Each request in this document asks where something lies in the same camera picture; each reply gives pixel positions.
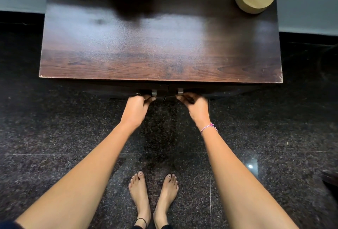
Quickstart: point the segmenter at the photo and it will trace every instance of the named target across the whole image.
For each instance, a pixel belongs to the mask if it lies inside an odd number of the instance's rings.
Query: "wall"
[[[280,31],[338,36],[338,0],[277,0]],[[44,13],[46,0],[0,0],[0,10]]]

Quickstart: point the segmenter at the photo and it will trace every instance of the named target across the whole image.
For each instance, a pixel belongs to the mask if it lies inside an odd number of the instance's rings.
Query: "bare foot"
[[[148,226],[151,219],[151,211],[146,181],[144,180],[144,174],[142,171],[139,171],[138,174],[133,175],[128,188],[137,208],[137,218],[143,218]],[[135,225],[141,226],[143,229],[145,229],[146,224],[143,219],[137,220]]]
[[[154,223],[156,229],[161,229],[168,224],[167,212],[171,203],[175,200],[179,191],[177,177],[174,174],[166,176],[163,182],[161,194],[159,196],[154,212]]]

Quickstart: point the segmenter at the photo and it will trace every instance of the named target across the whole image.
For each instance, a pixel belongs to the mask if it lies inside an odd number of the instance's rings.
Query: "wood grain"
[[[276,2],[47,0],[40,77],[281,83]]]

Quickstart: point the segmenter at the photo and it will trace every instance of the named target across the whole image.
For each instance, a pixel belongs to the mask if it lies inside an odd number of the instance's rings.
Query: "black baseboard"
[[[44,20],[44,14],[0,11],[0,30],[43,33]],[[290,32],[280,32],[279,36],[281,43],[319,45],[335,45],[338,43],[338,36]]]

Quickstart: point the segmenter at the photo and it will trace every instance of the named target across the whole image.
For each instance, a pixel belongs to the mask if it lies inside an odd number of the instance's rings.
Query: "right arm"
[[[205,98],[193,93],[184,93],[177,98],[188,107],[190,116],[200,131],[210,124]],[[188,101],[189,98],[194,99],[194,104]],[[222,205],[232,228],[298,228],[213,127],[204,129],[202,137]]]

